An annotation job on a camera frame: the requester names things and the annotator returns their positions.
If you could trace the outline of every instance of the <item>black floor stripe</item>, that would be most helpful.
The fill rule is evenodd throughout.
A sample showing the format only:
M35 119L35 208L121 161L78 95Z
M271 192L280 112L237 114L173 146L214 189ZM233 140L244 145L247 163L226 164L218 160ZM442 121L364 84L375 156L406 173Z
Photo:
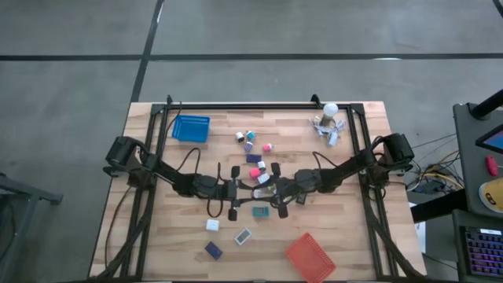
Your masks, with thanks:
M139 61L141 55L0 55L0 61Z
M138 68L138 73L134 81L133 93L130 99L131 102L138 102L140 99L141 87L143 86L143 80L145 79L147 65L149 64L149 56L152 52L152 46L154 44L154 38L156 37L163 6L164 0L157 0L156 8L154 9L154 14L152 16L152 22L150 23L149 35L147 36L145 48L143 49L143 55L141 56L140 67Z
M503 5L501 4L501 0L493 0L493 3L496 6L497 11L500 13L500 16L503 17Z
M342 61L342 60L503 59L503 53L361 53L361 54L159 54L150 61Z

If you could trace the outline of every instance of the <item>white light bulb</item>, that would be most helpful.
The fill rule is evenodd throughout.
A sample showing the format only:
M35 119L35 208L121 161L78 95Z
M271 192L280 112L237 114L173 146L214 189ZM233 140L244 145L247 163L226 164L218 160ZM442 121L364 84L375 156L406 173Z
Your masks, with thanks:
M333 120L334 115L339 111L339 107L335 103L327 103L323 107L323 119L320 121L320 125L328 126L330 121Z
M337 107L335 103L327 103L325 107L323 107L323 114L330 116L330 118L334 117L337 111L339 111L339 107Z

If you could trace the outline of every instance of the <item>red plastic basket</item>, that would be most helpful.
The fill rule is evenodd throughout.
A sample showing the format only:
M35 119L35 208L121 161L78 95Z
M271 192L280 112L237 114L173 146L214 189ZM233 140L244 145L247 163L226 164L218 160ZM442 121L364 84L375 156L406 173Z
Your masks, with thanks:
M323 282L336 265L309 233L286 250L286 256L309 283Z

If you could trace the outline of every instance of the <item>monitor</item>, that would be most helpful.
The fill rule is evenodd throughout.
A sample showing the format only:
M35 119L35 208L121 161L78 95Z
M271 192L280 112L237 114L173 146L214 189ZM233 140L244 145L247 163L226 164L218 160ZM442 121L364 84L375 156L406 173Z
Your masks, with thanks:
M475 144L496 153L503 153L503 124L478 138Z

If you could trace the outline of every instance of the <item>red object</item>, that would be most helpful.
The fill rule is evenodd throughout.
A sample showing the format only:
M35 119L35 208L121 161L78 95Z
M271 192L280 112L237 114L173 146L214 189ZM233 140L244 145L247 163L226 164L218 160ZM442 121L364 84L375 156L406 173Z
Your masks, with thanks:
M486 167L491 176L497 176L497 163L494 157L486 156Z
M293 243L286 250L286 256L309 283L323 282L336 269L336 265L309 233Z

